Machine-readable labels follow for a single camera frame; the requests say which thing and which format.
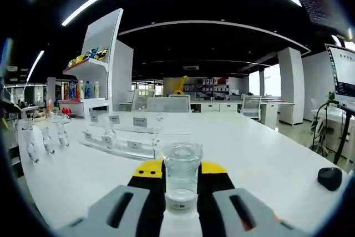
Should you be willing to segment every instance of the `floor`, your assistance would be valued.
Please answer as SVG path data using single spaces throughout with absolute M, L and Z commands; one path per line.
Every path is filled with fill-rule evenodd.
M 308 148 L 313 140 L 313 134 L 311 133 L 310 128 L 311 122 L 304 120 L 302 124 L 294 125 L 293 127 L 288 124 L 278 122 L 275 130 Z M 332 161 L 334 155 L 335 153 L 330 151 L 327 159 Z M 344 157 L 340 157 L 337 165 L 346 172 L 349 172 L 354 167 L 353 163 L 350 162 L 348 167 L 345 169 L 346 158 Z

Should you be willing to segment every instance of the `white chair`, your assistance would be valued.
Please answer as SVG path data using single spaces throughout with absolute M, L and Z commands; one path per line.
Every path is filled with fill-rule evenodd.
M 187 97 L 154 97 L 148 98 L 147 112 L 189 112 L 189 99 Z
M 191 112 L 191 96 L 189 94 L 169 94 L 169 97 L 186 97 L 188 104 L 188 112 Z
M 259 121 L 261 119 L 260 105 L 261 96 L 243 95 L 240 113 L 251 119 Z
M 148 98 L 155 97 L 154 89 L 136 89 L 133 94 L 131 111 L 145 111 Z

